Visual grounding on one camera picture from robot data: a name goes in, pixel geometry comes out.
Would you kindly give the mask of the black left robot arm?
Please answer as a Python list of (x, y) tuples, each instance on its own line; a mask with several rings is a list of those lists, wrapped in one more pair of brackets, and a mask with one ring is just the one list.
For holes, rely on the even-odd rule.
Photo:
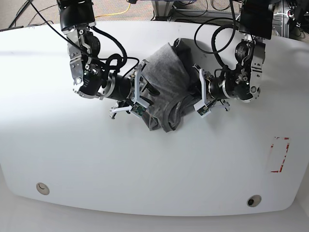
[[(249, 103), (259, 97), (262, 66), (265, 61), (264, 40), (271, 39), (275, 0), (244, 0), (239, 15), (232, 10), (231, 24), (220, 26), (212, 35), (211, 51), (221, 66), (220, 75), (211, 74), (195, 64), (199, 75), (201, 99), (194, 104), (195, 111), (205, 117), (213, 108), (229, 111), (228, 99)], [(216, 48), (216, 37), (224, 29), (238, 31), (245, 37), (235, 48), (235, 69), (230, 69), (220, 57), (223, 49)]]

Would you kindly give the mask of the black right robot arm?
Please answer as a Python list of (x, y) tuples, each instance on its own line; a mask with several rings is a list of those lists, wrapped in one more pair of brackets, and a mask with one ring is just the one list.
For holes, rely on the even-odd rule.
[[(142, 93), (147, 90), (154, 97), (160, 94), (159, 90), (142, 76), (148, 61), (134, 58), (136, 65), (125, 75), (120, 75), (121, 68), (131, 57), (116, 38), (96, 28), (92, 1), (59, 0), (57, 6), (61, 31), (68, 42), (73, 91), (87, 99), (115, 100), (116, 105), (110, 109), (111, 118), (115, 118), (119, 112), (141, 118), (153, 105), (153, 101)], [(99, 58), (101, 44), (94, 35), (95, 32), (113, 41), (121, 53)]]

